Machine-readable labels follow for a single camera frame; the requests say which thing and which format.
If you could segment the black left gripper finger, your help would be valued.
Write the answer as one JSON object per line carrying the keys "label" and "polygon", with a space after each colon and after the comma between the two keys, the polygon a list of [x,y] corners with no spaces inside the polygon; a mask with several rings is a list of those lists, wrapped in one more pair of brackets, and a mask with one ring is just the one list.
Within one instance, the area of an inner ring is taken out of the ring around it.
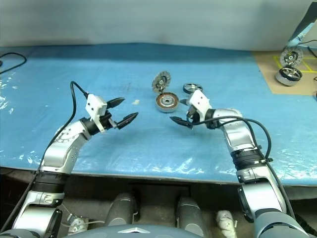
{"label": "black left gripper finger", "polygon": [[109,101],[107,101],[107,108],[117,107],[117,106],[120,105],[124,100],[125,100],[125,98],[115,98],[115,99],[109,100]]}
{"label": "black left gripper finger", "polygon": [[130,124],[137,117],[137,115],[138,115],[138,112],[127,115],[121,121],[116,123],[116,127],[118,129],[124,128],[125,126]]}

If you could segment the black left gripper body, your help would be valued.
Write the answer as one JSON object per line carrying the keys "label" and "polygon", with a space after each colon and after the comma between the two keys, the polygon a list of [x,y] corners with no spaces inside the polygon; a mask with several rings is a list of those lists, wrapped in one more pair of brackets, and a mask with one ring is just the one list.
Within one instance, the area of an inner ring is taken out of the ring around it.
{"label": "black left gripper body", "polygon": [[112,115],[109,111],[106,111],[103,116],[100,117],[100,123],[104,130],[109,130],[111,128],[117,128],[117,123],[112,120]]}

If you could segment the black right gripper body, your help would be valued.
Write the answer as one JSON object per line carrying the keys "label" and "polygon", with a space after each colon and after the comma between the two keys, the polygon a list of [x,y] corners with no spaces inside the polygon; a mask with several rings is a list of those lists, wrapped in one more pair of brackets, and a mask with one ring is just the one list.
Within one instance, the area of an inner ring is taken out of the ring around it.
{"label": "black right gripper body", "polygon": [[186,113],[186,121],[188,124],[198,124],[200,122],[200,115],[194,106],[190,106]]}

